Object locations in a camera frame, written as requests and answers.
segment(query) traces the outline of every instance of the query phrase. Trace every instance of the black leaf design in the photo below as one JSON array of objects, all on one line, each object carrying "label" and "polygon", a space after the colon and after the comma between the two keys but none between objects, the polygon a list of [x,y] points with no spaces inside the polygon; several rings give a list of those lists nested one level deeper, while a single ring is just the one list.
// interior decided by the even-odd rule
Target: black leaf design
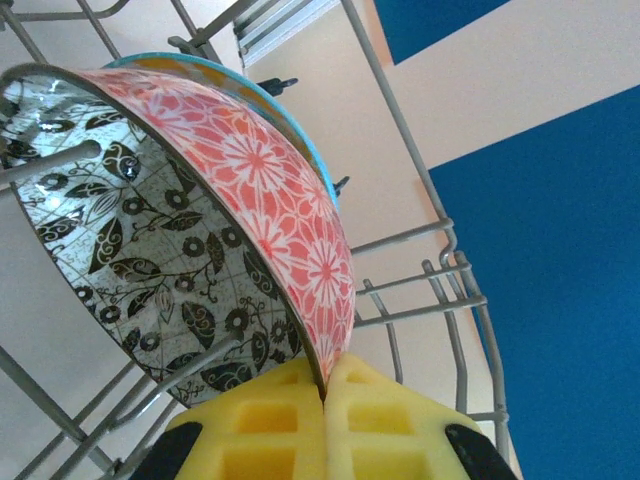
[{"label": "black leaf design", "polygon": [[167,370],[168,373],[173,373],[176,370],[180,370],[182,367],[184,367],[185,365],[188,365],[194,358],[196,358],[199,355],[200,355],[199,352],[183,353],[179,357],[176,357],[173,360],[171,360],[165,367],[165,370]]},{"label": "black leaf design", "polygon": [[182,212],[172,217],[170,220],[167,220],[165,223],[160,225],[161,228],[165,230],[171,230],[174,232],[182,232],[184,230],[188,230],[197,224],[202,219],[202,214],[198,212]]},{"label": "black leaf design", "polygon": [[120,220],[112,218],[104,224],[96,235],[89,273],[97,272],[113,260],[122,248],[122,237]]},{"label": "black leaf design", "polygon": [[176,177],[178,177],[178,181],[180,182],[180,185],[182,185],[182,189],[184,190],[184,192],[189,193],[191,190],[193,190],[196,186],[196,182],[193,181],[191,173],[185,167],[180,165],[171,155],[167,155],[167,162],[169,162],[169,165],[171,165],[171,168],[173,168],[173,171],[175,172]]},{"label": "black leaf design", "polygon": [[77,187],[73,187],[67,193],[67,198],[90,198],[97,197],[109,191],[109,187],[102,183],[81,183]]},{"label": "black leaf design", "polygon": [[76,126],[71,120],[43,120],[38,122],[38,129],[46,133],[68,132]]},{"label": "black leaf design", "polygon": [[122,120],[124,115],[115,110],[111,112],[103,112],[100,115],[90,118],[87,120],[87,123],[84,126],[85,130],[91,130],[93,128],[104,127],[105,125],[110,125],[114,122]]},{"label": "black leaf design", "polygon": [[251,357],[259,372],[269,357],[269,339],[262,332],[254,332],[251,337]]},{"label": "black leaf design", "polygon": [[251,368],[249,365],[239,362],[226,363],[200,372],[202,380],[211,388],[220,392],[226,392],[233,387],[251,380]]},{"label": "black leaf design", "polygon": [[0,113],[11,118],[20,113],[20,105],[7,98],[0,98]]},{"label": "black leaf design", "polygon": [[140,329],[138,327],[131,330],[125,339],[122,341],[122,349],[131,353],[138,346],[138,342],[140,341]]},{"label": "black leaf design", "polygon": [[224,249],[222,248],[222,243],[213,232],[209,233],[207,237],[206,248],[209,257],[211,257],[213,271],[218,273],[224,267]]},{"label": "black leaf design", "polygon": [[109,266],[113,270],[113,273],[129,283],[149,280],[162,273],[160,267],[145,258],[124,258],[117,262],[111,262]]},{"label": "black leaf design", "polygon": [[136,313],[138,313],[140,310],[146,307],[151,297],[153,297],[154,293],[155,291],[151,289],[151,290],[145,290],[144,292],[136,295],[136,297],[133,300],[131,300],[131,303],[129,304],[129,308],[127,308],[127,315],[129,316],[129,318],[133,318]]},{"label": "black leaf design", "polygon": [[128,181],[135,180],[140,173],[140,160],[133,150],[120,142],[111,142],[102,157],[102,165],[112,175]]},{"label": "black leaf design", "polygon": [[62,217],[39,226],[36,233],[42,243],[55,242],[73,232],[82,223],[83,215],[84,207],[76,208]]},{"label": "black leaf design", "polygon": [[122,190],[111,190],[102,194],[91,206],[91,209],[87,214],[87,225],[95,223],[113,210],[120,202],[121,196]]},{"label": "black leaf design", "polygon": [[289,340],[289,346],[291,347],[291,351],[293,352],[293,356],[295,357],[300,350],[302,350],[302,342],[300,341],[300,335],[298,334],[298,329],[296,328],[296,320],[292,318],[288,318],[287,322],[287,340]]},{"label": "black leaf design", "polygon": [[38,151],[27,142],[9,139],[7,143],[7,154],[18,160],[29,161],[40,158]]},{"label": "black leaf design", "polygon": [[284,352],[282,350],[278,350],[277,348],[273,351],[269,358],[271,360],[275,360],[279,364],[283,364],[287,361],[287,356],[284,354]]},{"label": "black leaf design", "polygon": [[83,104],[87,107],[108,107],[102,100],[85,100]]},{"label": "black leaf design", "polygon": [[255,283],[262,293],[277,300],[278,288],[271,275],[269,275],[269,271],[262,259],[251,251],[244,252],[243,259],[244,268],[247,270],[251,281]]},{"label": "black leaf design", "polygon": [[182,320],[200,345],[209,348],[215,337],[216,320],[206,307],[193,302],[182,304]]}]

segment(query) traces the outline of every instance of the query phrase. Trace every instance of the yellow foam block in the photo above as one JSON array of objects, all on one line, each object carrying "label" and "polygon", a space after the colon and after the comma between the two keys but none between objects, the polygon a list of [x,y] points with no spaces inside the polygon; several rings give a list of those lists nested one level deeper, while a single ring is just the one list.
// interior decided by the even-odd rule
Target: yellow foam block
[{"label": "yellow foam block", "polygon": [[325,400],[329,480],[468,480],[445,434],[467,416],[344,354]]},{"label": "yellow foam block", "polygon": [[175,417],[203,428],[176,480],[326,478],[323,406],[305,358]]}]

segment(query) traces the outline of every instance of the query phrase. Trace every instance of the dishwasher rack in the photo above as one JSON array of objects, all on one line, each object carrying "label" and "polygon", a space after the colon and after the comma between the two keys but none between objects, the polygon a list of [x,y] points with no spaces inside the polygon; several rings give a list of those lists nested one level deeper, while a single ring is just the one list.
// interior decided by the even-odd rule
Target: dishwasher rack
[{"label": "dishwasher rack", "polygon": [[[200,56],[212,61],[220,62],[215,50],[211,47],[209,39],[218,33],[235,18],[246,12],[256,0],[238,0],[221,15],[215,18],[204,28],[196,28],[191,17],[181,0],[171,0],[176,13],[184,23],[190,40],[180,37],[170,37],[170,45],[178,48],[182,53]],[[120,58],[120,54],[111,41],[108,33],[100,23],[101,19],[108,18],[122,10],[129,0],[117,0],[110,8],[103,11],[93,11],[86,0],[77,0],[79,12],[51,12],[51,13],[14,13],[12,0],[0,0],[0,30],[4,29],[4,23],[13,30],[24,47],[36,62],[46,63],[47,60],[23,27],[23,22],[31,21],[57,21],[57,20],[88,20],[105,47],[114,59]],[[389,237],[381,238],[365,245],[352,248],[353,256],[367,255],[370,252],[394,246],[406,240],[436,233],[444,233],[447,238],[446,247],[440,252],[438,266],[434,267],[429,260],[421,262],[424,273],[391,282],[374,285],[370,280],[363,281],[363,288],[356,292],[358,297],[370,296],[379,316],[363,319],[356,311],[354,328],[356,330],[365,327],[385,325],[391,357],[395,371],[396,381],[402,383],[402,360],[398,351],[398,344],[394,329],[394,322],[425,315],[444,315],[451,348],[456,366],[456,397],[455,407],[459,412],[467,414],[479,422],[494,422],[495,443],[500,454],[507,460],[509,456],[509,434],[507,429],[507,407],[505,398],[504,375],[502,360],[498,350],[496,337],[487,308],[487,299],[482,295],[471,270],[471,264],[467,261],[463,252],[456,249],[457,238],[453,230],[453,222],[447,216],[445,208],[431,180],[429,172],[422,160],[418,147],[413,140],[409,127],[404,119],[400,107],[395,99],[393,91],[386,79],[382,66],[377,59],[374,49],[368,39],[365,28],[357,14],[352,0],[341,0],[344,11],[353,27],[363,53],[371,67],[372,73],[384,96],[389,111],[396,123],[411,160],[416,168],[420,180],[427,192],[438,220],[411,230],[403,231]],[[13,181],[7,174],[9,171],[0,171],[0,188],[3,184]],[[0,190],[0,195],[10,195],[9,189]],[[454,299],[447,295],[443,280],[446,280],[453,291]],[[380,294],[413,282],[429,283],[429,287],[435,293],[437,304],[428,304],[420,308],[389,313],[382,301]],[[460,335],[456,322],[456,311],[472,310],[480,324],[480,334],[486,348],[491,378],[493,383],[493,410],[489,412],[467,412],[467,368]],[[172,400],[163,410],[160,416],[152,424],[151,428],[143,435],[131,454],[124,460],[112,460],[99,447],[101,439],[118,428],[140,417],[147,408],[157,400],[160,395],[177,384],[184,377],[197,371],[203,365],[211,361],[220,351],[227,347],[228,342],[234,341],[227,338],[213,345],[191,363],[173,373],[158,383],[142,400],[131,407],[134,401],[148,387],[152,380],[142,376],[137,383],[120,399],[117,405],[99,422],[98,426],[86,433],[83,431],[82,422],[100,405],[105,397],[133,370],[135,363],[130,361],[100,392],[75,416],[71,418],[44,389],[26,372],[11,356],[0,346],[0,369],[13,380],[13,382],[60,428],[60,433],[22,470],[16,477],[26,479],[44,462],[44,460],[60,446],[65,438],[70,438],[77,444],[76,450],[67,458],[64,464],[54,474],[52,479],[67,478],[68,475],[86,457],[91,459],[103,472],[102,480],[127,478],[127,475],[136,468],[150,449],[149,443],[155,433],[169,418],[178,403]]]}]

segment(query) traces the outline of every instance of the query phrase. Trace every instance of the bowl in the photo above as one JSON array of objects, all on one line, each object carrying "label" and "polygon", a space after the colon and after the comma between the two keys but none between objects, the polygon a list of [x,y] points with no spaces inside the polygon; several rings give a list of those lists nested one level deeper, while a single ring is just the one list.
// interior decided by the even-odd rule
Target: bowl
[{"label": "bowl", "polygon": [[284,136],[163,73],[26,64],[0,88],[5,168],[100,144],[12,187],[80,301],[152,378],[242,332],[170,393],[191,406],[306,354],[324,394],[353,326],[351,257]]},{"label": "bowl", "polygon": [[210,60],[183,53],[148,52],[115,60],[105,68],[135,68],[169,73],[213,87],[248,105],[291,142],[318,177],[338,208],[329,170],[302,127],[274,98],[246,77]]}]

